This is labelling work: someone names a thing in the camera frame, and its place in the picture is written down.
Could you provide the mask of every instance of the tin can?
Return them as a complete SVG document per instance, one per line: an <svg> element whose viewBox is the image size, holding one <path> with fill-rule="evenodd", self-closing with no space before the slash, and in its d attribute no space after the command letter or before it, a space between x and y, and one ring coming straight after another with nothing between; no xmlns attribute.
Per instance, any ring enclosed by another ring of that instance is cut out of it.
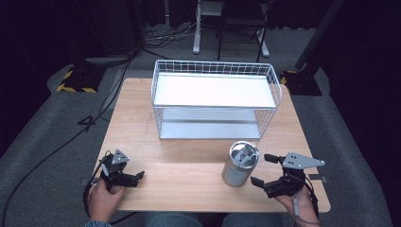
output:
<svg viewBox="0 0 401 227"><path fill-rule="evenodd" d="M244 185L258 162L259 151L256 145L246 141L235 142L223 168L224 182L232 187Z"/></svg>

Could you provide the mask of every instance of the black backdrop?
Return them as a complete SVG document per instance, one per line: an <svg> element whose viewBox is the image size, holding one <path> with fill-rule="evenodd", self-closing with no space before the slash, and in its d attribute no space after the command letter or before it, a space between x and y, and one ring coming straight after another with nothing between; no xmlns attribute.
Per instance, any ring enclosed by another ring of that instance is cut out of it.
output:
<svg viewBox="0 0 401 227"><path fill-rule="evenodd" d="M330 95L382 186L394 226L401 226L400 53L400 3L353 0L344 1L307 61L328 76Z"/></svg>

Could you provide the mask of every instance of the chair leg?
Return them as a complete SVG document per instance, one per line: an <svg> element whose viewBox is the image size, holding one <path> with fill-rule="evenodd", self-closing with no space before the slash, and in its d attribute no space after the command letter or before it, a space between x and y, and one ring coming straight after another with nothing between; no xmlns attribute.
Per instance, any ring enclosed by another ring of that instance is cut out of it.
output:
<svg viewBox="0 0 401 227"><path fill-rule="evenodd" d="M259 44L259 51L257 52L256 62L259 62L260 54L262 53L263 42L265 42L265 37L266 37L266 27L263 29L263 35L262 35L261 42L258 42L258 44Z"/></svg>

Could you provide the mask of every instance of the white table leg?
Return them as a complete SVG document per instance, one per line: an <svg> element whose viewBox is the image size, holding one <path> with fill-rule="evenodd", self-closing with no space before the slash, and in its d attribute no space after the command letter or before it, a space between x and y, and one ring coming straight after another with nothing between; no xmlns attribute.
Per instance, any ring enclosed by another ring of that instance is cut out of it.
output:
<svg viewBox="0 0 401 227"><path fill-rule="evenodd" d="M201 51L201 0L198 0L197 7L197 28L195 30L194 48L192 52L199 54Z"/></svg>

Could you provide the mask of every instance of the human hand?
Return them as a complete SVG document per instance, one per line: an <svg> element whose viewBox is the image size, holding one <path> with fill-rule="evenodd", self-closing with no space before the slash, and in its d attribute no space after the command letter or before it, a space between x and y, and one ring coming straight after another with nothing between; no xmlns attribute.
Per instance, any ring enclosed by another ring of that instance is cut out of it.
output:
<svg viewBox="0 0 401 227"><path fill-rule="evenodd" d="M296 197L298 203L298 216L295 216L294 212L294 197ZM313 209L309 190L305 186L298 194L292 197L278 196L275 199L286 207L287 211L300 226L320 226L318 217L316 217L315 210Z"/></svg>
<svg viewBox="0 0 401 227"><path fill-rule="evenodd" d="M113 186L111 192L109 192L103 180L95 183L89 190L88 195L91 220L109 222L126 191L127 187Z"/></svg>

